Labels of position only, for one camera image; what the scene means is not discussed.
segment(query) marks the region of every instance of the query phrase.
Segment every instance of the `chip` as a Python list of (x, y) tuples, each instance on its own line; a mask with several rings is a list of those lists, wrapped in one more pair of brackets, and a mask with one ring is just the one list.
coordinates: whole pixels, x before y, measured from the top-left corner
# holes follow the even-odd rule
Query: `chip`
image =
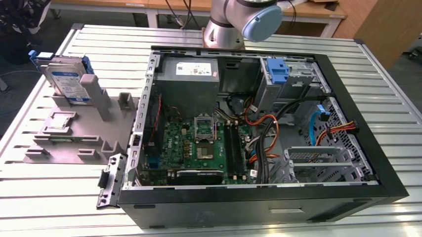
[(214, 159), (214, 144), (199, 143), (196, 145), (196, 159)]

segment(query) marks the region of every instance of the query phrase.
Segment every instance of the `ram slot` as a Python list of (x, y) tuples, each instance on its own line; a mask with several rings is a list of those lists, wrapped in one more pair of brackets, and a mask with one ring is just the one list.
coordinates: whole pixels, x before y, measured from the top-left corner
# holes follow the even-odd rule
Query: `ram slot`
[(224, 125), (224, 150), (228, 177), (235, 175), (235, 163), (232, 157), (231, 125)]
[(243, 168), (243, 157), (242, 157), (242, 148), (240, 148), (240, 136), (238, 126), (231, 127), (231, 142), (232, 142), (232, 158), (235, 165), (235, 175), (244, 174)]

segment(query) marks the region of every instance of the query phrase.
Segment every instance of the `floor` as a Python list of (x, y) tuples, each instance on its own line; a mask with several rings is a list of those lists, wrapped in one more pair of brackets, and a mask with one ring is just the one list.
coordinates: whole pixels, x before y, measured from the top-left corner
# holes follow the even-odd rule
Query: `floor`
[[(196, 20), (200, 27), (207, 25), (208, 20), (206, 17), (196, 17)], [(172, 21), (174, 19), (160, 16), (160, 27), (178, 29), (179, 27)], [(51, 14), (48, 14), (39, 31), (43, 44), (36, 47), (36, 50), (55, 52), (73, 23), (111, 26), (135, 26), (136, 24), (140, 27), (148, 26), (147, 16), (143, 14), (134, 16), (130, 13), (63, 10), (60, 19), (53, 19)], [(191, 21), (186, 28), (196, 29), (195, 23)], [(32, 72), (17, 72), (3, 76), (3, 74), (13, 71)], [(33, 71), (35, 66), (32, 63), (12, 65), (0, 57), (0, 77), (9, 85), (8, 92), (0, 93), (0, 138), (40, 78), (40, 74)], [(422, 111), (422, 64), (410, 61), (406, 55), (403, 55), (389, 72), (417, 108)]]

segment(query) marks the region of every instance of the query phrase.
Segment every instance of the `blue hard drive label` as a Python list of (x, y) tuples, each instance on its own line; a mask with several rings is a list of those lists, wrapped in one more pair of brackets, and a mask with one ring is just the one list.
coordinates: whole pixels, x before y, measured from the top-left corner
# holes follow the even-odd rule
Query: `blue hard drive label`
[(52, 72), (55, 83), (72, 104), (87, 104), (89, 96), (80, 84), (80, 76), (73, 72)]

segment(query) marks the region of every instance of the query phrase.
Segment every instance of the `metal workbench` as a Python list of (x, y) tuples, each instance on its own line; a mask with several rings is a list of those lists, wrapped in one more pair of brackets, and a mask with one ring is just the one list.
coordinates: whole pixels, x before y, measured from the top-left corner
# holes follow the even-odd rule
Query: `metal workbench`
[[(69, 31), (57, 54), (85, 53), (108, 94), (139, 96), (151, 45), (199, 47), (202, 33), (85, 25)], [(335, 223), (140, 230), (122, 209), (96, 211), (103, 165), (23, 163), (53, 106), (53, 89), (41, 77), (0, 141), (0, 236), (419, 236), (422, 116), (366, 46), (350, 39), (272, 36), (246, 41), (246, 47), (329, 55), (410, 196)]]

